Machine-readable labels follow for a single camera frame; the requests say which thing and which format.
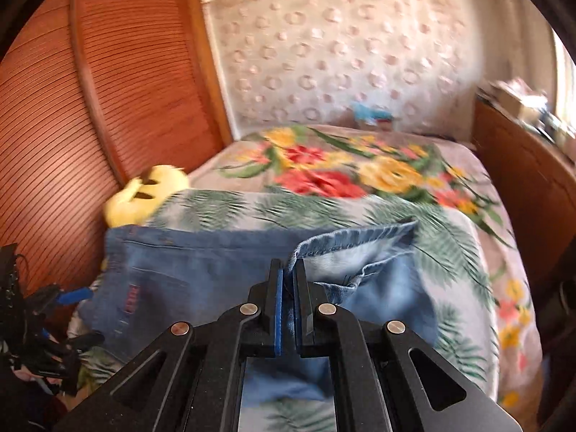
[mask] bed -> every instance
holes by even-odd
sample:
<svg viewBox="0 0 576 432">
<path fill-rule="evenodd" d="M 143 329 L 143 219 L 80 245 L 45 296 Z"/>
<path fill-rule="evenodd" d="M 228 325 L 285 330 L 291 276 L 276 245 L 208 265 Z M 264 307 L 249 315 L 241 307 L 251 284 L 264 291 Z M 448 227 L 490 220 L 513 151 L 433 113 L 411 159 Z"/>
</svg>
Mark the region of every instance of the bed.
<svg viewBox="0 0 576 432">
<path fill-rule="evenodd" d="M 541 363 L 534 308 L 508 215 L 466 147 L 395 132 L 295 124 L 233 143 L 189 174 L 189 181 L 191 190 L 171 197 L 147 225 L 346 227 L 417 216 L 422 235 L 427 233 L 420 240 L 420 264 L 439 318 L 436 349 L 528 428 L 525 416 L 536 412 L 528 404 L 538 401 Z M 438 212 L 447 223 L 442 232 L 426 227 L 439 222 Z M 466 239 L 479 249 L 468 267 Z M 462 265 L 454 256 L 459 252 Z M 82 330 L 75 315 L 69 334 Z M 120 368 L 99 350 L 84 360 L 82 381 L 92 387 Z M 282 402 L 244 411 L 240 426 L 264 430 L 278 415 L 303 408 L 319 423 L 333 417 L 333 405 Z"/>
</svg>

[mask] textured wallpaper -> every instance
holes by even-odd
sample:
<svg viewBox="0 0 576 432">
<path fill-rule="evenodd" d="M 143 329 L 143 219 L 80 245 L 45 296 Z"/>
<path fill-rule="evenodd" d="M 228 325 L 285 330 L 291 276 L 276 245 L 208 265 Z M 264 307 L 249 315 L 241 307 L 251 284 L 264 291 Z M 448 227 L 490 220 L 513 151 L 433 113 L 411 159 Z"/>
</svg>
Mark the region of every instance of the textured wallpaper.
<svg viewBox="0 0 576 432">
<path fill-rule="evenodd" d="M 469 131 L 478 34 L 458 0 L 215 0 L 207 14 L 241 134 L 346 124 L 354 102 L 402 131 Z"/>
</svg>

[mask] wooden cabinet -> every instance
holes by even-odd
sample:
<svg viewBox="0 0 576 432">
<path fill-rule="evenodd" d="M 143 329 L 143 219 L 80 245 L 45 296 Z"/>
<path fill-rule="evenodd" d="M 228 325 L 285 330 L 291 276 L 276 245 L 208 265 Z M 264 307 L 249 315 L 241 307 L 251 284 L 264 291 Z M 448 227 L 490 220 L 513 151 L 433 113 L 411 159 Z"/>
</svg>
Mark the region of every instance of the wooden cabinet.
<svg viewBox="0 0 576 432">
<path fill-rule="evenodd" d="M 71 37 L 94 126 L 122 181 L 161 163 L 190 172 L 222 150 L 188 0 L 72 0 Z"/>
<path fill-rule="evenodd" d="M 128 178 L 230 141 L 199 53 L 200 0 L 45 0 L 24 26 L 0 63 L 0 245 L 26 256 L 27 293 L 92 282 L 102 206 Z"/>
<path fill-rule="evenodd" d="M 533 293 L 576 235 L 576 168 L 499 111 L 476 102 L 472 142 L 512 221 Z"/>
</svg>

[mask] blue object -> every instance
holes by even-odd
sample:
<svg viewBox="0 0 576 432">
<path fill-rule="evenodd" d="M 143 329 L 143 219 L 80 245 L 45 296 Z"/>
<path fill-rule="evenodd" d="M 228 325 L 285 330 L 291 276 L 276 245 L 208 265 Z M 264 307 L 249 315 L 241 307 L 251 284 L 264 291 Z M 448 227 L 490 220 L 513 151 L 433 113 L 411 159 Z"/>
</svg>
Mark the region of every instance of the blue object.
<svg viewBox="0 0 576 432">
<path fill-rule="evenodd" d="M 286 261 L 282 356 L 248 360 L 243 404 L 325 400 L 332 395 L 327 359 L 301 359 L 294 344 L 294 295 L 286 288 L 296 259 L 304 259 L 307 278 L 321 283 L 331 302 L 374 323 L 401 319 L 433 344 L 436 317 L 414 262 L 415 228 L 405 223 L 336 231 L 110 229 L 108 269 L 93 299 L 79 308 L 80 316 L 104 334 L 108 352 L 127 362 L 172 323 L 202 325 L 244 303 L 250 287 L 267 279 L 270 261 L 280 258 Z"/>
<path fill-rule="evenodd" d="M 94 293 L 89 287 L 82 287 L 75 291 L 70 291 L 67 293 L 61 293 L 56 299 L 59 305 L 72 305 L 73 303 L 78 303 L 80 301 L 85 301 L 87 299 L 92 299 Z"/>
<path fill-rule="evenodd" d="M 369 125 L 377 125 L 379 121 L 392 121 L 394 117 L 390 112 L 384 109 L 368 107 L 367 105 L 354 102 L 352 104 L 352 110 L 354 111 L 354 119 L 357 121 L 363 121 Z"/>
<path fill-rule="evenodd" d="M 279 356 L 282 353 L 282 288 L 284 277 L 282 270 L 278 270 L 278 284 L 276 285 L 276 331 L 274 333 L 274 354 Z"/>
</svg>

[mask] yellow plush toy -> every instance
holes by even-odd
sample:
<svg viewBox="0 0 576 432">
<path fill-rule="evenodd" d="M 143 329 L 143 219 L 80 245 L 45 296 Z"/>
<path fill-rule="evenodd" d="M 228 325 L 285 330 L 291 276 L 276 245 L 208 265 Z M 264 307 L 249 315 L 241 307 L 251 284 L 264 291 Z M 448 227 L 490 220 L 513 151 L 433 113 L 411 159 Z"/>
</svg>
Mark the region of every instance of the yellow plush toy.
<svg viewBox="0 0 576 432">
<path fill-rule="evenodd" d="M 188 177 L 181 168 L 152 167 L 148 178 L 130 180 L 123 190 L 104 205 L 108 226 L 143 224 L 171 194 L 188 188 Z"/>
</svg>

